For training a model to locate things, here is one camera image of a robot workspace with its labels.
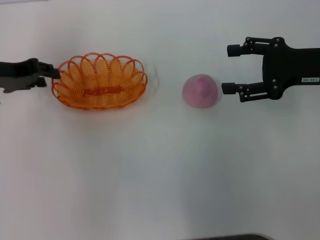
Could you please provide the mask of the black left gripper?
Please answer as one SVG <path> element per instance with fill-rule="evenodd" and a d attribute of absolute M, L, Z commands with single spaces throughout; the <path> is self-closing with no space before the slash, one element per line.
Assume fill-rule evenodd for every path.
<path fill-rule="evenodd" d="M 52 64 L 40 62 L 37 58 L 0 63 L 0 87 L 6 94 L 34 87 L 45 88 L 47 83 L 44 77 L 60 79 L 61 75 Z"/>

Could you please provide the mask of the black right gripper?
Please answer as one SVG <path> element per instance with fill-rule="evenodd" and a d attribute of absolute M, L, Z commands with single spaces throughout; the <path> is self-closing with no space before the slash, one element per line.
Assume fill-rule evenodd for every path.
<path fill-rule="evenodd" d="M 228 45 L 227 55 L 263 55 L 263 82 L 221 84 L 224 95 L 239 94 L 241 103 L 264 99 L 278 100 L 290 87 L 320 84 L 319 48 L 291 48 L 282 37 L 246 37 L 243 45 Z"/>

